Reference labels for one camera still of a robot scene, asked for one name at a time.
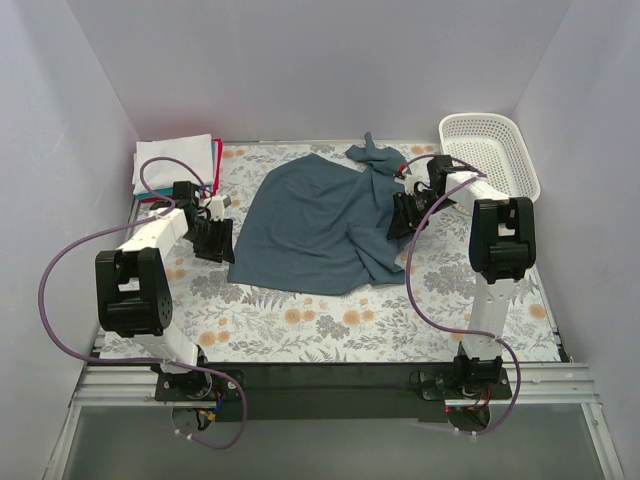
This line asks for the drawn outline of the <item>blue grey t shirt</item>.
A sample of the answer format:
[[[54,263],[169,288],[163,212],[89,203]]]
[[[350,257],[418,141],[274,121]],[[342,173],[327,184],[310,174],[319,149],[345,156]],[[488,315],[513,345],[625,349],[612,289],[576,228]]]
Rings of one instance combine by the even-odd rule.
[[[311,153],[266,175],[236,241],[229,282],[315,295],[404,283],[396,258],[406,243],[387,233],[405,158],[377,147],[370,134],[345,155],[362,168]]]

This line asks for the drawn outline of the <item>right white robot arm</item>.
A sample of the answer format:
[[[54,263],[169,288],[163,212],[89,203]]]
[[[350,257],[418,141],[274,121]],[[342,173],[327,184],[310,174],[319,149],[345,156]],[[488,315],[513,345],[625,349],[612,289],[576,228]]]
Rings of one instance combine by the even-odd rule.
[[[426,178],[402,164],[394,176],[404,190],[393,197],[394,213],[387,237],[410,239],[415,248],[432,215],[459,206],[471,215],[469,262],[476,275],[471,320],[461,331],[451,363],[435,375],[418,375],[428,400],[454,395],[488,399],[507,387],[502,353],[509,303],[518,283],[534,266],[536,240],[533,202],[510,197],[492,187],[485,173],[449,155],[426,154]]]

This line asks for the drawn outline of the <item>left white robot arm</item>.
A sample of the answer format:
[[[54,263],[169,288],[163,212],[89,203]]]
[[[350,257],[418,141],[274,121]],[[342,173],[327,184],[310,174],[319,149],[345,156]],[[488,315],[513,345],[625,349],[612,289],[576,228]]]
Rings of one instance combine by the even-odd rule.
[[[95,260],[102,329],[133,340],[160,360],[161,372],[180,374],[178,387],[193,400],[211,392],[213,377],[195,365],[202,357],[199,347],[172,321],[164,260],[184,239],[197,258],[234,263],[233,220],[225,216],[230,205],[227,195],[204,199],[195,184],[176,182],[170,199],[151,205],[147,223],[118,249],[102,251]]]

